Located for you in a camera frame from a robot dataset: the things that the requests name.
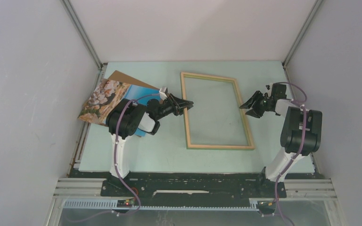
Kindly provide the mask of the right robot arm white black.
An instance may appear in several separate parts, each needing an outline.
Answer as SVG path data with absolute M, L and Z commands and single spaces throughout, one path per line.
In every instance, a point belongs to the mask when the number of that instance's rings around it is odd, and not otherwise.
M 274 191 L 274 183 L 284 181 L 287 173 L 297 161 L 319 150 L 321 145 L 323 113 L 305 107 L 306 93 L 303 100 L 290 99 L 286 91 L 289 82 L 276 82 L 266 85 L 266 92 L 257 90 L 240 109 L 246 115 L 261 118 L 265 112 L 273 112 L 284 118 L 280 135 L 281 149 L 273 161 L 263 169 L 264 179 L 255 184 L 255 190 L 262 197 Z

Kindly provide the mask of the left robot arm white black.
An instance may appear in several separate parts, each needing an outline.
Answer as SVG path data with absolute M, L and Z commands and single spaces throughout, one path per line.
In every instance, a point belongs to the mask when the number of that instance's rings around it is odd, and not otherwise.
M 144 99 L 122 99 L 109 113 L 106 125 L 112 138 L 113 157 L 110 173 L 118 178 L 112 184 L 112 190 L 119 196 L 129 193 L 130 183 L 124 180 L 130 172 L 129 160 L 125 146 L 127 140 L 137 130 L 146 134 L 155 135 L 160 128 L 160 119 L 173 114 L 183 115 L 184 111 L 193 107 L 194 102 L 166 94 L 164 99 L 149 99 L 145 104 L 139 103 Z

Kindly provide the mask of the wooden picture frame green edge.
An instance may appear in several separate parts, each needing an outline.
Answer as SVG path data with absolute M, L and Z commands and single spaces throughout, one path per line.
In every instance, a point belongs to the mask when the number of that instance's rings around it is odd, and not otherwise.
M 238 81 L 235 78 L 181 72 L 182 98 L 194 103 L 184 110 L 188 149 L 254 150 Z

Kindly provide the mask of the blue sea photo print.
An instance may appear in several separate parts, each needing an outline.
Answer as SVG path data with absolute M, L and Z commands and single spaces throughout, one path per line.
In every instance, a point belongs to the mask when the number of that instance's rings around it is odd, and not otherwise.
M 78 119 L 107 127 L 107 116 L 122 99 L 131 100 L 141 97 L 144 97 L 139 101 L 141 104 L 145 104 L 151 98 L 160 99 L 158 90 L 102 79 L 82 106 Z

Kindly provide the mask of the brown cardboard backing board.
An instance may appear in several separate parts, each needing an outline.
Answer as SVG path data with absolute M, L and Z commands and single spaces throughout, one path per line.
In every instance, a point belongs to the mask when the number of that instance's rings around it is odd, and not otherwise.
M 154 90 L 159 90 L 158 88 L 149 85 L 143 81 L 140 81 L 134 77 L 131 77 L 125 73 L 122 73 L 120 71 L 114 71 L 108 78 L 109 80 L 114 80 L 114 81 L 118 81 L 118 82 L 123 82 L 123 83 L 127 83 L 127 84 L 131 84 L 131 85 L 137 85 L 140 87 L 145 87 L 145 88 L 150 88 L 150 89 L 154 89 Z

